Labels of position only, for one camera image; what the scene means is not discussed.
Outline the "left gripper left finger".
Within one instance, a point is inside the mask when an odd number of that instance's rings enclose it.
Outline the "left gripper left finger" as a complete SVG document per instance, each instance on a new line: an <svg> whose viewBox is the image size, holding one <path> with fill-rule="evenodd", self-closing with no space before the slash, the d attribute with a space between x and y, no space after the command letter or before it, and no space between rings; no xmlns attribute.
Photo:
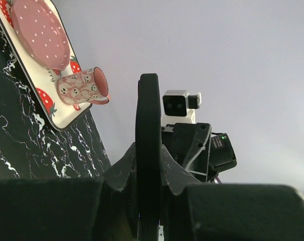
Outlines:
<svg viewBox="0 0 304 241"><path fill-rule="evenodd" d="M136 240L135 146L97 178L1 180L0 240Z"/></svg>

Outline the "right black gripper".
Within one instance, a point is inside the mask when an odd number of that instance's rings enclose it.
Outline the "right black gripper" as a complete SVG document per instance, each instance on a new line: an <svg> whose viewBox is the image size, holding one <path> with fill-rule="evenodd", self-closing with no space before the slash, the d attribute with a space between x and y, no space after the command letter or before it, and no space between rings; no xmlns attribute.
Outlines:
<svg viewBox="0 0 304 241"><path fill-rule="evenodd" d="M201 182L208 181L212 126L176 123L161 127L162 144L172 158Z"/></svg>

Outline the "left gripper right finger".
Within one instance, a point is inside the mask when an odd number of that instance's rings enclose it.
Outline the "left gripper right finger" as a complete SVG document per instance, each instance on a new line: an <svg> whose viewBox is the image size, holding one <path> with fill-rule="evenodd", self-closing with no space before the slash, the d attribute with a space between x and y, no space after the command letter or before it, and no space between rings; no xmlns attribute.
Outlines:
<svg viewBox="0 0 304 241"><path fill-rule="evenodd" d="M304 196L265 184L202 183L162 148L165 240L304 240Z"/></svg>

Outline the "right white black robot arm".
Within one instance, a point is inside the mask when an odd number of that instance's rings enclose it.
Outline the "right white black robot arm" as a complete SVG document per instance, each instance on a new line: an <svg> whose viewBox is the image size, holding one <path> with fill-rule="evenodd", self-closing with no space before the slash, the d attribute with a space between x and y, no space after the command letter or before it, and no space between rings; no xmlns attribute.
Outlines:
<svg viewBox="0 0 304 241"><path fill-rule="evenodd" d="M219 173L237 165L228 135L213 133L210 124L176 123L161 130L172 158L201 182L214 182Z"/></svg>

